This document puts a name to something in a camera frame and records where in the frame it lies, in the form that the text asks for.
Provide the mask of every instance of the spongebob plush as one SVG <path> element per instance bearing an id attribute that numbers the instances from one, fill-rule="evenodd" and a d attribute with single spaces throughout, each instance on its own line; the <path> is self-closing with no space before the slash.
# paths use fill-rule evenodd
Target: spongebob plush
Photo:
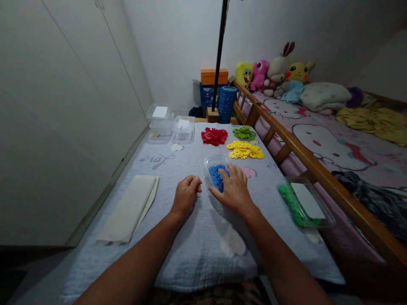
<path id="1" fill-rule="evenodd" d="M 236 66 L 236 80 L 245 88 L 249 88 L 253 65 L 250 63 L 238 63 Z"/>
<path id="2" fill-rule="evenodd" d="M 293 63 L 288 67 L 288 72 L 285 74 L 286 80 L 297 80 L 299 82 L 305 83 L 308 78 L 309 71 L 315 66 L 315 63 L 308 62 L 297 62 Z"/>

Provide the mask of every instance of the stuffed toy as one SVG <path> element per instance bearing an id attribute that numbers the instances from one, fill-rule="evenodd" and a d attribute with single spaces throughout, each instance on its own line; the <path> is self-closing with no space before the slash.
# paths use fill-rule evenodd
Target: stuffed toy
<path id="1" fill-rule="evenodd" d="M 236 81 L 245 88 L 249 88 L 252 73 L 253 73 L 252 64 L 245 62 L 238 63 L 236 66 Z"/>
<path id="2" fill-rule="evenodd" d="M 251 82 L 250 89 L 258 92 L 262 92 L 264 80 L 266 78 L 266 73 L 268 71 L 270 64 L 268 61 L 262 59 L 259 63 L 254 63 L 253 65 L 253 75 L 254 79 Z"/>
<path id="3" fill-rule="evenodd" d="M 283 82 L 281 84 L 281 86 L 278 86 L 277 89 L 274 90 L 273 96 L 278 100 L 281 99 L 284 92 L 286 92 L 289 87 L 290 87 L 290 82 Z"/>
<path id="4" fill-rule="evenodd" d="M 270 64 L 270 67 L 267 71 L 267 79 L 264 81 L 263 93 L 264 95 L 271 97 L 274 94 L 274 90 L 284 80 L 285 73 L 289 67 L 288 55 L 294 50 L 295 42 L 287 42 L 284 46 L 283 53 L 274 58 Z"/>
<path id="5" fill-rule="evenodd" d="M 288 67 L 288 72 L 285 74 L 286 80 L 297 80 L 305 83 L 308 78 L 309 71 L 315 66 L 315 63 L 293 63 Z"/>

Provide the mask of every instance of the pile of red pieces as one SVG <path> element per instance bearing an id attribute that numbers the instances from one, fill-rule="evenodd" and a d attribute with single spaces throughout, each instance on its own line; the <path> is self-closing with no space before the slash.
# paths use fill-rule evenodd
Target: pile of red pieces
<path id="1" fill-rule="evenodd" d="M 224 129 L 206 127 L 205 131 L 202 131 L 201 135 L 204 144 L 218 146 L 219 144 L 225 144 L 226 138 L 228 137 L 228 132 Z"/>

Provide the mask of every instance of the white card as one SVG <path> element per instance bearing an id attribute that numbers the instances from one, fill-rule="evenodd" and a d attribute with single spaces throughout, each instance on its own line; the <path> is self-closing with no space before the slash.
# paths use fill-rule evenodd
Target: white card
<path id="1" fill-rule="evenodd" d="M 189 122 L 188 120 L 180 119 L 180 120 L 178 121 L 178 128 L 179 128 L 179 129 L 188 128 L 189 125 L 190 125 L 190 122 Z"/>
<path id="2" fill-rule="evenodd" d="M 165 115 L 167 114 L 167 109 L 168 107 L 157 106 L 154 109 L 153 117 L 165 117 Z"/>
<path id="3" fill-rule="evenodd" d="M 325 219 L 325 215 L 320 206 L 302 183 L 291 183 L 291 186 L 307 215 L 312 219 Z"/>

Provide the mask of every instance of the black pole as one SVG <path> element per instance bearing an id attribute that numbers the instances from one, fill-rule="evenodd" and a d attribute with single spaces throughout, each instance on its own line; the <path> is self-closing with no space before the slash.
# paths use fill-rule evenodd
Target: black pole
<path id="1" fill-rule="evenodd" d="M 218 81 L 218 78 L 219 78 L 220 58 L 222 56 L 223 35 L 225 33 L 227 9 L 228 9 L 228 0 L 223 0 L 222 17 L 220 18 L 219 44 L 217 45 L 215 87 L 213 88 L 212 112 L 215 111 L 216 94 L 217 94 L 217 81 Z"/>

